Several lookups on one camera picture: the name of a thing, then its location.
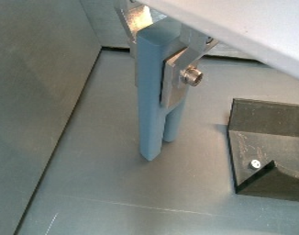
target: gray metal floor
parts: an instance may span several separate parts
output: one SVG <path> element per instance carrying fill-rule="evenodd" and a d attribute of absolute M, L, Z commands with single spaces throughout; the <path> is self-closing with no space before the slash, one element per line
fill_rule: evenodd
<path fill-rule="evenodd" d="M 299 81 L 257 62 L 203 59 L 175 143 L 139 154 L 134 60 L 103 51 L 22 235 L 299 234 L 299 202 L 233 191 L 235 97 L 299 104 Z"/>

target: metal bolt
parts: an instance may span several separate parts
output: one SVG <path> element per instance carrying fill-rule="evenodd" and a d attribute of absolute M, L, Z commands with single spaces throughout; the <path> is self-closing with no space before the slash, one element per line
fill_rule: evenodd
<path fill-rule="evenodd" d="M 253 160 L 250 163 L 250 168 L 253 170 L 259 170 L 262 168 L 262 163 L 259 160 Z"/>
<path fill-rule="evenodd" d="M 203 78 L 203 73 L 197 68 L 187 68 L 183 73 L 183 82 L 191 86 L 197 86 Z"/>

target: gray wall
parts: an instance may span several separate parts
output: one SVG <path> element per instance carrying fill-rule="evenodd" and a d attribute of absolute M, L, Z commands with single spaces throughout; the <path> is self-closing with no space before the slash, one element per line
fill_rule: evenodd
<path fill-rule="evenodd" d="M 0 235 L 18 227 L 99 49 L 79 0 L 0 0 Z"/>
<path fill-rule="evenodd" d="M 82 0 L 82 3 L 100 44 L 104 47 L 127 48 L 127 35 L 114 10 L 112 0 Z M 153 10 L 153 17 L 158 21 L 165 15 Z M 223 43 L 219 43 L 209 54 L 251 59 L 247 54 Z"/>

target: black plastic corner piece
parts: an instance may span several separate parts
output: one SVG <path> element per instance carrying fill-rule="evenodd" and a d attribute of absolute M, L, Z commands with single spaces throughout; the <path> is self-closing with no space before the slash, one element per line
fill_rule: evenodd
<path fill-rule="evenodd" d="M 234 99 L 229 139 L 235 193 L 299 201 L 299 105 Z"/>

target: blue plastic bracket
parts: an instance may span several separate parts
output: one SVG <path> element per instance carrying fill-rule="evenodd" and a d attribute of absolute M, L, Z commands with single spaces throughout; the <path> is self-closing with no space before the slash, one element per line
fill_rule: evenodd
<path fill-rule="evenodd" d="M 140 151 L 153 161 L 161 154 L 162 141 L 177 138 L 186 98 L 175 106 L 161 105 L 165 61 L 186 45 L 181 42 L 182 24 L 170 18 L 138 33 L 138 96 Z"/>

